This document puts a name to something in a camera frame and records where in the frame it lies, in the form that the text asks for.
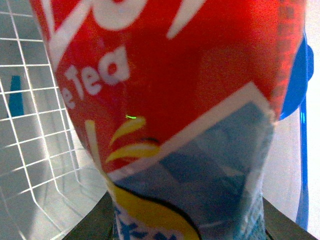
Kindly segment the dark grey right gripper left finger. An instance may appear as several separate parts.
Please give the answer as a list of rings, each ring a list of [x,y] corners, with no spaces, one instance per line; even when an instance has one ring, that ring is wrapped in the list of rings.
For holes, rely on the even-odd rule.
[[[113,228],[114,205],[106,192],[63,240],[112,240]]]

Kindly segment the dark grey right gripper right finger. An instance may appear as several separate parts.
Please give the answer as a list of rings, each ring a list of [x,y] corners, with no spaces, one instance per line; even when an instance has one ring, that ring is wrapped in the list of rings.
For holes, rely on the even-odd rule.
[[[301,194],[263,195],[268,240],[316,240],[308,231],[310,201]]]

